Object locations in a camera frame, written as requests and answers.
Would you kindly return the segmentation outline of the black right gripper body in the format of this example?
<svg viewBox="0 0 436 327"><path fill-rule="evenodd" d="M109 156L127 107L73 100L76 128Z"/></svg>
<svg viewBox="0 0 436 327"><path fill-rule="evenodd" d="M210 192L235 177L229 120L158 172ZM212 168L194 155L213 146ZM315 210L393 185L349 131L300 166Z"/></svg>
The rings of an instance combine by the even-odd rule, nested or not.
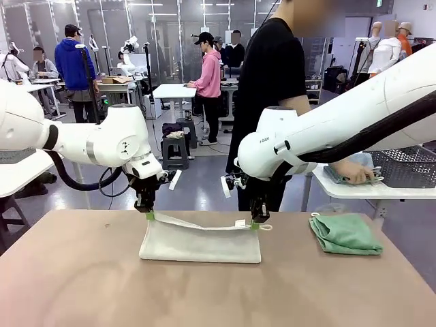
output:
<svg viewBox="0 0 436 327"><path fill-rule="evenodd" d="M271 204L272 200L272 187L271 181L263 181L258 178L250 179L250 204Z"/></svg>

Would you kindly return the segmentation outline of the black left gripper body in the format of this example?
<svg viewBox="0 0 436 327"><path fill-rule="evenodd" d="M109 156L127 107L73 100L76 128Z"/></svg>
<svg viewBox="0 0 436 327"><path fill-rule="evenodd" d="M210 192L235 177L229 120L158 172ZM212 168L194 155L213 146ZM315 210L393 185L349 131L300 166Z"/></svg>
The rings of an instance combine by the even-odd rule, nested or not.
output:
<svg viewBox="0 0 436 327"><path fill-rule="evenodd" d="M128 175L129 186L136 192L136 204L154 204L159 181L156 175L141 179Z"/></svg>

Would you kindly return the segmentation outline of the person's right hand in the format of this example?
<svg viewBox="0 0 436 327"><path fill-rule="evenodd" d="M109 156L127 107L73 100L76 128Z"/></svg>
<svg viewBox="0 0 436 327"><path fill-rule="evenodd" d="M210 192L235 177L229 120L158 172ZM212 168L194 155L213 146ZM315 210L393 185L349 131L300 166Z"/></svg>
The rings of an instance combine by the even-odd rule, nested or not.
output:
<svg viewBox="0 0 436 327"><path fill-rule="evenodd" d="M349 184L363 184L375 177L371 169L347 159L334 162L330 166L337 174L345 177Z"/></svg>

